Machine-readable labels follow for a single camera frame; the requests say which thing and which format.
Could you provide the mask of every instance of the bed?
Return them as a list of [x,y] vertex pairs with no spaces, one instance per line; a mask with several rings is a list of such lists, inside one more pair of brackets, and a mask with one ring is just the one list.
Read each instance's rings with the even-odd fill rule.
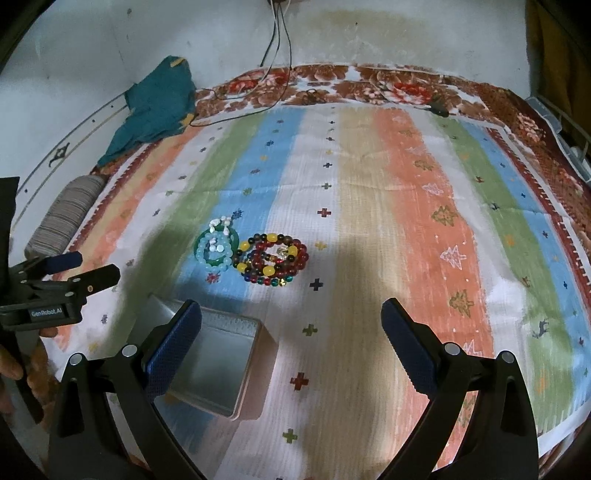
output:
[[[229,421],[167,394],[175,437],[212,479],[372,479],[427,404],[381,329],[396,297],[441,341],[516,355],[550,455],[591,406],[591,193],[549,125],[508,90],[415,67],[261,76],[198,92],[184,133],[98,172],[109,183],[69,248],[82,271],[114,263],[122,279],[44,340],[51,371],[75,352],[113,355],[150,293],[261,319],[278,343],[261,416]],[[306,269],[283,288],[207,272],[193,244],[221,216],[241,239],[297,237]]]

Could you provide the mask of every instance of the white wire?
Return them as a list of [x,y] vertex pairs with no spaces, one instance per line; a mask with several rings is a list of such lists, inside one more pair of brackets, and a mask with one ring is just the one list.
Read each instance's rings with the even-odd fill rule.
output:
[[273,59],[271,60],[271,64],[269,65],[269,68],[267,68],[267,71],[261,77],[261,79],[258,81],[258,83],[256,84],[256,86],[253,89],[247,91],[244,95],[226,96],[225,97],[226,100],[240,100],[240,99],[245,98],[247,95],[250,95],[257,88],[259,88],[262,85],[262,83],[269,76],[269,72],[271,71],[271,69],[273,68],[273,65],[275,64],[275,60],[277,59],[277,54],[279,53],[279,47],[281,46],[281,29],[279,28],[279,18],[278,18],[278,13],[277,13],[278,9],[275,10],[275,4],[273,2],[271,2],[271,11],[273,12],[273,21],[274,21],[273,28],[277,29],[277,48],[275,49],[275,54],[273,55]]

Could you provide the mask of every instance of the orange stripe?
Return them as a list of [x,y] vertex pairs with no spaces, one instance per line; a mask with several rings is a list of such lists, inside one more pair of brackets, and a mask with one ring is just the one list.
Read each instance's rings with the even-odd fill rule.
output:
[[[119,237],[129,225],[141,200],[176,160],[187,142],[202,129],[187,128],[181,135],[166,138],[160,142],[110,202],[103,216],[79,246],[78,251],[84,258],[82,265],[79,268],[68,270],[61,276],[71,277],[101,267],[108,262],[109,257],[115,251]],[[71,335],[72,325],[58,327],[58,335],[54,341],[62,351],[67,349]]]
[[[405,235],[410,295],[404,308],[415,321],[428,324],[442,342],[456,342],[468,353],[473,353],[472,346],[472,351],[491,356],[492,335],[473,234],[457,212],[446,175],[406,112],[376,110],[375,125],[388,151],[388,170],[395,182],[392,207]],[[409,430],[402,439],[410,434],[427,399],[409,404],[404,415],[412,420],[405,422]],[[459,447],[465,432],[459,423],[440,466],[451,462]]]

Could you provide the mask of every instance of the beaded bracelet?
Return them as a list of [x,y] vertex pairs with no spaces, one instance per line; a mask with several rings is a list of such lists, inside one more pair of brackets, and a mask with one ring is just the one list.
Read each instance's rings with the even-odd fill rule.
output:
[[[274,245],[279,246],[276,253],[267,253],[267,248]],[[309,258],[307,247],[297,238],[277,233],[257,233],[238,246],[232,256],[232,265],[245,281],[284,287],[300,270],[304,270]]]
[[[232,265],[234,252],[238,250],[238,234],[230,227],[230,217],[213,219],[209,222],[209,229],[197,237],[193,246],[193,255],[197,261],[205,266],[207,271],[220,273]],[[221,254],[218,258],[211,258],[212,254]]]

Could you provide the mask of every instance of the striped bolster pillow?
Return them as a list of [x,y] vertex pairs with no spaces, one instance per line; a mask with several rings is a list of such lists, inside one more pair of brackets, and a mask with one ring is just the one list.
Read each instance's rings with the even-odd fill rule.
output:
[[29,240],[25,256],[34,258],[62,254],[105,184],[106,179],[102,176],[85,175],[66,185]]

